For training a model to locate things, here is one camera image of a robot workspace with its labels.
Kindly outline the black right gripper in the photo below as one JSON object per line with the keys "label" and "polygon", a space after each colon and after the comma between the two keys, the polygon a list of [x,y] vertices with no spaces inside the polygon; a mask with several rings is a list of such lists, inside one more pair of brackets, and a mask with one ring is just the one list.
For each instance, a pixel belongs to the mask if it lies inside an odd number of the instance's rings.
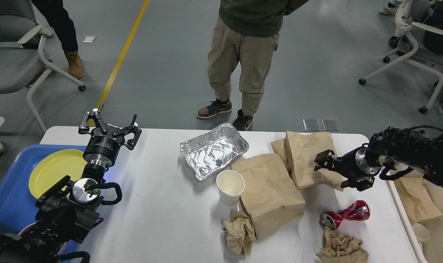
{"label": "black right gripper", "polygon": [[375,176],[380,171],[379,166],[372,166],[366,161],[367,148],[356,148],[342,157],[335,156],[333,150],[329,149],[317,154],[314,159],[316,163],[314,171],[327,169],[337,171],[347,180],[341,183],[341,188],[356,188],[364,191],[371,188]]}

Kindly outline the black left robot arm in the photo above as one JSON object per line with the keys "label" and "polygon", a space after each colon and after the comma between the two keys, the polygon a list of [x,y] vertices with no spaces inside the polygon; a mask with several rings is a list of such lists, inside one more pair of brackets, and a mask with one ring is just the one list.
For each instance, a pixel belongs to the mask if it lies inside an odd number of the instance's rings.
{"label": "black left robot arm", "polygon": [[60,255],[68,241],[82,243],[103,218],[96,211],[100,205],[116,205],[122,200],[118,183],[106,182],[105,173],[115,164],[122,146],[133,150],[142,130],[133,115],[131,123],[117,127],[100,116],[104,103],[84,112],[79,134],[91,136],[83,159],[86,165],[79,180],[69,175],[51,186],[36,201],[36,223],[23,235],[0,235],[0,263],[59,263],[79,258],[88,263],[86,251]]}

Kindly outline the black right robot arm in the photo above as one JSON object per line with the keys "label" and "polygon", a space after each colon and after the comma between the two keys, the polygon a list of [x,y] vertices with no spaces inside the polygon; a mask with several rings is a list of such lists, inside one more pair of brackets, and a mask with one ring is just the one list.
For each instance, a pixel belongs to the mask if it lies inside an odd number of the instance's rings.
{"label": "black right robot arm", "polygon": [[332,150],[317,154],[315,170],[325,168],[346,178],[342,188],[364,191],[373,186],[375,176],[395,181],[412,171],[443,188],[443,133],[427,138],[419,127],[388,127],[374,134],[368,143],[337,157]]}

